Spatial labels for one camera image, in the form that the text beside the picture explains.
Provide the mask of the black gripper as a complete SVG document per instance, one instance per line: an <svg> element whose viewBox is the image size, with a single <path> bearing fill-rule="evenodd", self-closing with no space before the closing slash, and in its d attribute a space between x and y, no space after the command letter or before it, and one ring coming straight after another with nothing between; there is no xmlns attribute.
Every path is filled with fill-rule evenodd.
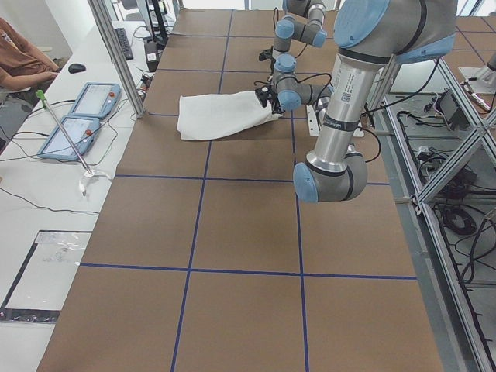
<svg viewBox="0 0 496 372"><path fill-rule="evenodd" d="M263 49L258 56L258 60L263 62L265 60L269 60L271 63L275 61L273 56L273 48Z"/></svg>
<svg viewBox="0 0 496 372"><path fill-rule="evenodd" d="M273 81L255 81L253 83L257 88L255 89L256 97L259 99L260 104L266 108L271 106L273 114L284 114L285 110L281 107L278 99L277 85Z"/></svg>

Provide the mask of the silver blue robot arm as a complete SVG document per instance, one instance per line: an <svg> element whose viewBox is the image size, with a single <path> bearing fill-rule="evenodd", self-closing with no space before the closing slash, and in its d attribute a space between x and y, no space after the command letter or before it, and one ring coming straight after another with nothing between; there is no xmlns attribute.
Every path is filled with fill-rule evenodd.
<svg viewBox="0 0 496 372"><path fill-rule="evenodd" d="M298 81L296 60L289 53L294 40L323 45L326 7L320 1L286 1L284 10L288 15L275 26L272 77L256 95L274 113L325 104L317 114L321 129L315 148L294 167L294 189L304 202L353 199L366 186L367 166L351 140L376 73L390 60L411 64L448 54L455 41L457 3L345 2L333 29L338 52L326 85Z"/></svg>
<svg viewBox="0 0 496 372"><path fill-rule="evenodd" d="M320 48L328 38L324 28L326 14L337 13L342 1L333 1L329 9L326 1L283 1L281 7L272 11L274 43L268 49L260 51L258 60L275 63L277 57L290 53L291 43L297 41L303 47L294 55L298 59L308 46Z"/></svg>

